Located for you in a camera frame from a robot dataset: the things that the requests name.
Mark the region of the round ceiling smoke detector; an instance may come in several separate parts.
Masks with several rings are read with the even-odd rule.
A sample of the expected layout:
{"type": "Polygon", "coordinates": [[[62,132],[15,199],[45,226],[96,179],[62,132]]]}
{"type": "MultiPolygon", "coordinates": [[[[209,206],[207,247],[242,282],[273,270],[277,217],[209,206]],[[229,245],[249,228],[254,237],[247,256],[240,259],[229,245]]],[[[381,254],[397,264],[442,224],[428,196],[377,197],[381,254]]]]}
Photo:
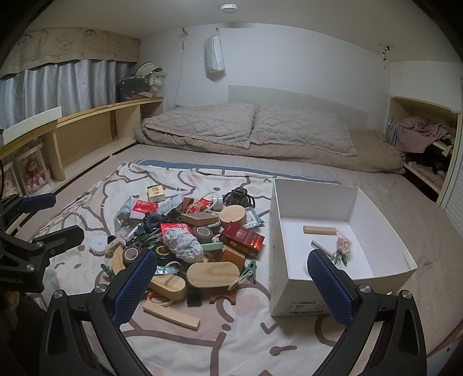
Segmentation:
{"type": "Polygon", "coordinates": [[[233,3],[223,4],[220,6],[220,10],[226,13],[233,13],[238,10],[239,6],[233,3]]]}

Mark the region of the round wooden lid box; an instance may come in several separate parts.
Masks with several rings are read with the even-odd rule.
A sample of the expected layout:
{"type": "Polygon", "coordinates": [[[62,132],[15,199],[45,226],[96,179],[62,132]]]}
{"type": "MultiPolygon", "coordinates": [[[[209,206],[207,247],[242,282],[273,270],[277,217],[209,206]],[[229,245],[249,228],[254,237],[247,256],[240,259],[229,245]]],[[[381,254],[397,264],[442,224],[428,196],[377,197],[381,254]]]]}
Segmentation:
{"type": "Polygon", "coordinates": [[[223,207],[219,213],[219,220],[221,221],[223,227],[233,223],[243,225],[246,222],[246,217],[246,208],[237,204],[223,207]]]}

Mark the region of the black hair claw clip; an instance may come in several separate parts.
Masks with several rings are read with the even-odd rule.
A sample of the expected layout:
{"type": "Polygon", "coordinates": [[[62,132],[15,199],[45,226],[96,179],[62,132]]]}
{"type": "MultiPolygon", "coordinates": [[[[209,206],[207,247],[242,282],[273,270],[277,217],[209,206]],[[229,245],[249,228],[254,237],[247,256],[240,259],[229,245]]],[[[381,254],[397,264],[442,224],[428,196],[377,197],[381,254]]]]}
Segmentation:
{"type": "Polygon", "coordinates": [[[248,194],[244,187],[237,187],[223,196],[223,205],[239,205],[244,208],[255,208],[255,199],[248,194]]]}

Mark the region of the red cigarette box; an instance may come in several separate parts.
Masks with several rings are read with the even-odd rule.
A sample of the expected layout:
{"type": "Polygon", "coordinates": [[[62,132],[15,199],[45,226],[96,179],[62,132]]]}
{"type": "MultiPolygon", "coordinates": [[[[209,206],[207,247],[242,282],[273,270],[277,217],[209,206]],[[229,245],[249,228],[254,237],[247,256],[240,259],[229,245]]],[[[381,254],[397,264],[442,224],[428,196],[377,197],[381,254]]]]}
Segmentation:
{"type": "Polygon", "coordinates": [[[264,236],[238,223],[230,223],[221,232],[220,241],[255,259],[264,245],[264,236]]]}

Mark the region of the right quilted beige pillow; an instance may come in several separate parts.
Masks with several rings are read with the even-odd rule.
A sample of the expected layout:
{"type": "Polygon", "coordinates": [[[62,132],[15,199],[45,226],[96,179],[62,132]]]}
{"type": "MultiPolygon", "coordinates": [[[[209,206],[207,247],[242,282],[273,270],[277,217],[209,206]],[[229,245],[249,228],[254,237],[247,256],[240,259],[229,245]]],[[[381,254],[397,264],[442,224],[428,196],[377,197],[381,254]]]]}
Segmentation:
{"type": "Polygon", "coordinates": [[[250,141],[258,145],[312,146],[343,157],[357,155],[345,122],[335,114],[311,108],[259,105],[250,141]]]}

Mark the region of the pile of clothes in closet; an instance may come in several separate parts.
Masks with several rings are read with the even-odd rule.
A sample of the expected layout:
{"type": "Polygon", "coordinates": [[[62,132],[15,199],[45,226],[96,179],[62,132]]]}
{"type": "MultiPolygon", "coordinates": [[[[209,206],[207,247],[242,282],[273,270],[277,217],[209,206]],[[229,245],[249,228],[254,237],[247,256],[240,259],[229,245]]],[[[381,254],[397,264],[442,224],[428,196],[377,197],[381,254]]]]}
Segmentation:
{"type": "Polygon", "coordinates": [[[400,121],[390,118],[386,139],[401,153],[406,165],[434,185],[443,186],[453,155],[456,127],[446,121],[436,123],[419,116],[400,121]]]}

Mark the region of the white crochet yarn bundle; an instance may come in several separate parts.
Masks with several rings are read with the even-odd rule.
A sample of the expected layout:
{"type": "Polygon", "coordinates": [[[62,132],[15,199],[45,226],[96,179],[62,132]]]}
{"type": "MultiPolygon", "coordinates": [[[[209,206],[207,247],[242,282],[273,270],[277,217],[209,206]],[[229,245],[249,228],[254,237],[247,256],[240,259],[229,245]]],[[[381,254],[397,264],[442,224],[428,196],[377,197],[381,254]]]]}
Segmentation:
{"type": "Polygon", "coordinates": [[[174,227],[164,234],[166,246],[180,260],[186,263],[202,262],[204,259],[201,243],[187,230],[174,227]]]}

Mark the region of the quilted beige pillow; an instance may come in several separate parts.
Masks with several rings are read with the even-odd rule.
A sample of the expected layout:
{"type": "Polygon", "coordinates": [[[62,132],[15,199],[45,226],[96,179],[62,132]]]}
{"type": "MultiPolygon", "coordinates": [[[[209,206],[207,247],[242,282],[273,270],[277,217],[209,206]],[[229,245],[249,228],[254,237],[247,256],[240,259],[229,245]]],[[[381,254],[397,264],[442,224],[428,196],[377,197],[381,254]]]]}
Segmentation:
{"type": "Polygon", "coordinates": [[[248,149],[257,107],[249,103],[182,106],[143,120],[146,132],[248,149]]]}
{"type": "Polygon", "coordinates": [[[311,108],[259,105],[250,141],[258,145],[312,146],[343,157],[357,155],[345,122],[335,114],[311,108]]]}

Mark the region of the small black box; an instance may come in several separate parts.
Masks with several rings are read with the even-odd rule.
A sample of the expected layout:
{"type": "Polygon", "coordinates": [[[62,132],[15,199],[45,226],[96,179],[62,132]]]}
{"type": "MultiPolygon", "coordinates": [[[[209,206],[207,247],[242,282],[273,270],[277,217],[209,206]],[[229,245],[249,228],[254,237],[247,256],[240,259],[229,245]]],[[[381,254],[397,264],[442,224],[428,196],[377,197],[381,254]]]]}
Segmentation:
{"type": "Polygon", "coordinates": [[[187,290],[187,304],[188,307],[200,307],[203,303],[203,294],[200,289],[189,288],[187,290]]]}

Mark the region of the white round tape measure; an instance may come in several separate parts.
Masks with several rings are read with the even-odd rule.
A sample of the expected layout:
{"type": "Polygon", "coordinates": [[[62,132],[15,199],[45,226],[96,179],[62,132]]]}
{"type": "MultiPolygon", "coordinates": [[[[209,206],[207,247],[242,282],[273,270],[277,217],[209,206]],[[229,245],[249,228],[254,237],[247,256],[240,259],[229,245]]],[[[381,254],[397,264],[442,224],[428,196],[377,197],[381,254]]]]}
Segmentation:
{"type": "Polygon", "coordinates": [[[97,237],[94,237],[90,243],[89,243],[89,248],[92,253],[98,256],[104,256],[106,247],[108,245],[108,238],[105,235],[100,235],[97,237]]]}

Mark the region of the beige folded duvet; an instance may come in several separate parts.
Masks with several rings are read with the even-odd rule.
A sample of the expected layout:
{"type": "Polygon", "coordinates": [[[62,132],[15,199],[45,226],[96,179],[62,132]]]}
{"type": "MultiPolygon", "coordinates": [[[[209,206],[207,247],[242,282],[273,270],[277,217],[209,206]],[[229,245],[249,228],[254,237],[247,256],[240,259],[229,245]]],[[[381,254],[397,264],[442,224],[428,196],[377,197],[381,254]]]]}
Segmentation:
{"type": "Polygon", "coordinates": [[[304,161],[317,165],[326,165],[360,172],[403,172],[403,160],[399,151],[386,143],[384,137],[370,130],[358,130],[352,133],[357,155],[342,156],[313,146],[251,144],[248,149],[237,146],[215,144],[210,141],[174,136],[158,131],[144,131],[136,127],[134,136],[139,143],[151,146],[165,146],[181,150],[204,153],[228,154],[242,157],[260,157],[281,161],[304,161]]]}

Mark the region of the rectangular wooden block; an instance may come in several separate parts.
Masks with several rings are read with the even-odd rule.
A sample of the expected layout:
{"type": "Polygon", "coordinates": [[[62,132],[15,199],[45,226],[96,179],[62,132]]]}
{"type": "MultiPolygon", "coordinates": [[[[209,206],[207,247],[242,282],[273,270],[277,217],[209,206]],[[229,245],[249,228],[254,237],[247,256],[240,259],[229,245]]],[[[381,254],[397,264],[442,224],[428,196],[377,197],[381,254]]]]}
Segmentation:
{"type": "Polygon", "coordinates": [[[200,325],[200,319],[195,316],[190,316],[185,313],[178,312],[175,309],[162,306],[158,303],[145,301],[143,304],[143,310],[155,317],[162,320],[168,321],[171,324],[176,324],[187,329],[197,331],[200,325]]]}

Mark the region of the white cardboard shoe box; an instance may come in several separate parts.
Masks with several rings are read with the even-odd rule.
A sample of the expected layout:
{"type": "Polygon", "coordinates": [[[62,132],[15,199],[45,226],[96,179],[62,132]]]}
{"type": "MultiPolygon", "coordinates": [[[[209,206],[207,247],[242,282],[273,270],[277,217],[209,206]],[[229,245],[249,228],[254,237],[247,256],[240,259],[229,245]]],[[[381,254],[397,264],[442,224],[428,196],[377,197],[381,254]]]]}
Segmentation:
{"type": "Polygon", "coordinates": [[[309,253],[320,249],[356,283],[397,292],[417,264],[369,197],[356,187],[277,178],[268,218],[269,310],[272,316],[322,315],[327,307],[308,273],[309,253]],[[303,226],[335,227],[337,235],[303,233],[303,226]],[[352,242],[337,252],[337,236],[352,242]]]}

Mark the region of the leaf shaped wooden block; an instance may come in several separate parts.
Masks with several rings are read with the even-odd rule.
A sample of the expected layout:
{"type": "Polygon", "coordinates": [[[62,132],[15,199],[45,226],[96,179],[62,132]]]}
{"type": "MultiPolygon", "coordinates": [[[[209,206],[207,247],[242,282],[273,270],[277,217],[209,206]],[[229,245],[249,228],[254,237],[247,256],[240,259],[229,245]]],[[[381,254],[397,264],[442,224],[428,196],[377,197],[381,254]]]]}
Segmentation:
{"type": "Polygon", "coordinates": [[[115,252],[112,256],[111,269],[115,275],[117,275],[120,271],[126,268],[123,262],[123,251],[124,251],[123,246],[118,245],[118,247],[115,249],[115,252]]]}

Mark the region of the black bag on shelf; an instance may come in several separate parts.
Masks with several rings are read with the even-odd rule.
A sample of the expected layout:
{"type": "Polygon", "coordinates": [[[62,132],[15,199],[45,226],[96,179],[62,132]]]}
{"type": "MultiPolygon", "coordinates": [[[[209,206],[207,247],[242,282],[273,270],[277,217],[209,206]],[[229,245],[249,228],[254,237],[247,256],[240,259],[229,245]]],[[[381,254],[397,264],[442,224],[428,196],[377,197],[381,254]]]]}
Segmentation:
{"type": "Polygon", "coordinates": [[[148,99],[155,94],[144,78],[128,77],[117,81],[118,95],[121,101],[148,99]]]}

